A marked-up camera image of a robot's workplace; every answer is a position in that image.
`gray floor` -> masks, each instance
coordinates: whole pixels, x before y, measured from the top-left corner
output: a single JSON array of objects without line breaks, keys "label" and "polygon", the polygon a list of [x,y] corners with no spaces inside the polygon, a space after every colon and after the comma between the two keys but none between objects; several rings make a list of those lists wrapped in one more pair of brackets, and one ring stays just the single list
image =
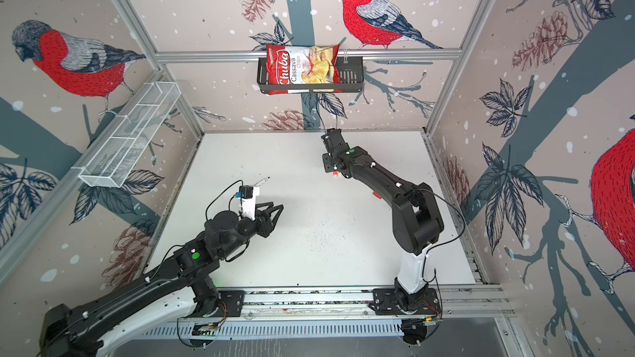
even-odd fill
[{"label": "gray floor", "polygon": [[178,340],[133,340],[114,357],[470,357],[506,356],[493,318],[446,318],[432,337],[409,346],[400,337],[303,338],[216,341],[192,350]]}]

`red chip bag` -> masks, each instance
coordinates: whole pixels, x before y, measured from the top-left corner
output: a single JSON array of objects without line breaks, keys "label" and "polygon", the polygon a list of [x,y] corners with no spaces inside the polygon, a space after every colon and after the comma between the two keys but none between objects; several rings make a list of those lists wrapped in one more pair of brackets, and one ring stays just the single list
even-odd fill
[{"label": "red chip bag", "polygon": [[[303,47],[267,45],[269,84],[332,84],[340,83],[335,67],[340,46]],[[309,92],[309,90],[273,90],[269,95]]]}]

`red bird breast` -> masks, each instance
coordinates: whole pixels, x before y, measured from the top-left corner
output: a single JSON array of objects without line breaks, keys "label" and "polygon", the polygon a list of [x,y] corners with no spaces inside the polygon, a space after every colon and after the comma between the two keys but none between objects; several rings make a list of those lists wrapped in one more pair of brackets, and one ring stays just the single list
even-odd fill
[{"label": "red bird breast", "polygon": [[61,63],[68,55],[68,47],[58,31],[43,34],[39,43],[44,59],[34,60],[34,64],[70,93],[85,97],[104,97],[123,81],[125,64],[117,64],[95,73],[78,73],[64,69]]},{"label": "red bird breast", "polygon": [[388,45],[402,37],[399,33],[375,28],[363,20],[357,6],[369,4],[372,0],[342,0],[344,4],[344,25],[363,44]]},{"label": "red bird breast", "polygon": [[635,267],[635,129],[600,156],[591,175],[593,216],[607,239]]}]

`white table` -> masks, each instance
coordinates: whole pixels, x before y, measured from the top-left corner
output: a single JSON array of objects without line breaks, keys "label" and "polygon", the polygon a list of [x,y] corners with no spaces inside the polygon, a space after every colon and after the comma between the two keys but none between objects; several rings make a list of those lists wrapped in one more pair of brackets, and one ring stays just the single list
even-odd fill
[{"label": "white table", "polygon": [[[397,176],[426,182],[442,195],[419,132],[342,132],[350,147],[361,146]],[[393,237],[391,209],[366,185],[324,172],[326,152],[319,132],[206,134],[150,259],[161,262],[174,244],[203,230],[205,207],[237,179],[254,184],[271,177],[258,202],[283,204],[275,231],[254,236],[235,261],[212,273],[217,287],[392,285],[401,247]],[[210,208],[210,218],[227,209],[238,185]],[[232,201],[233,210],[239,203]],[[445,230],[440,242],[457,235],[449,208],[437,199]],[[474,284],[461,243],[431,252],[440,284]]]}]

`black basket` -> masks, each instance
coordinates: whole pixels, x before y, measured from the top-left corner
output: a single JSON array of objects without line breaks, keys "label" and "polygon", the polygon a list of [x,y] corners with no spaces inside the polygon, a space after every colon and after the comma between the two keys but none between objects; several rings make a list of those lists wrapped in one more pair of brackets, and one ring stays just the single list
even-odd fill
[{"label": "black basket", "polygon": [[361,57],[348,57],[344,63],[343,57],[335,60],[335,67],[340,73],[341,83],[320,83],[320,84],[269,84],[269,73],[267,72],[267,59],[258,59],[257,81],[260,92],[268,94],[272,90],[338,90],[336,92],[361,92],[364,89],[364,67]]}]

